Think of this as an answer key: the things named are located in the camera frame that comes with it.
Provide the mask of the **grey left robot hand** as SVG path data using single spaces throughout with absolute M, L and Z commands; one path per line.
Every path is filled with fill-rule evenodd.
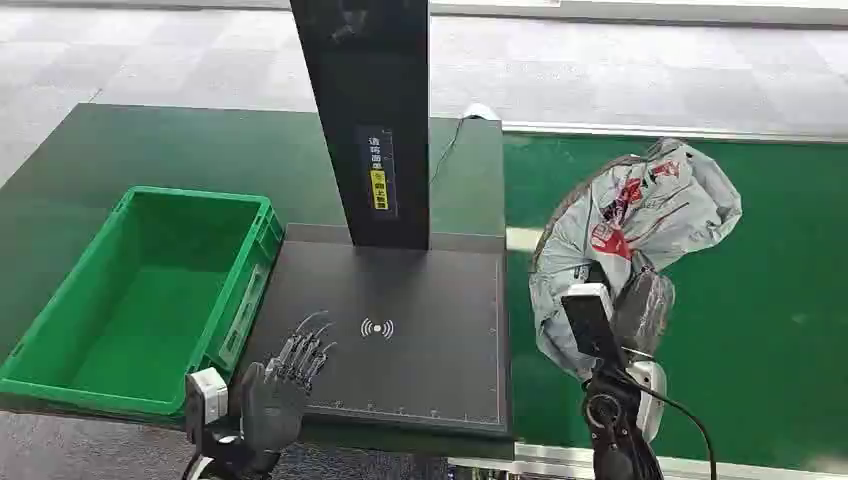
M 280 453 L 297 440 L 316 377 L 334 346 L 324 339 L 329 312 L 305 317 L 265 362 L 251 363 L 241 380 L 241 430 L 254 452 Z

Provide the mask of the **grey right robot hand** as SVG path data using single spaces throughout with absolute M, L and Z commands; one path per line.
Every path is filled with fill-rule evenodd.
M 652 269 L 636 272 L 614 305 L 612 332 L 631 357 L 653 357 L 675 303 L 675 287 Z

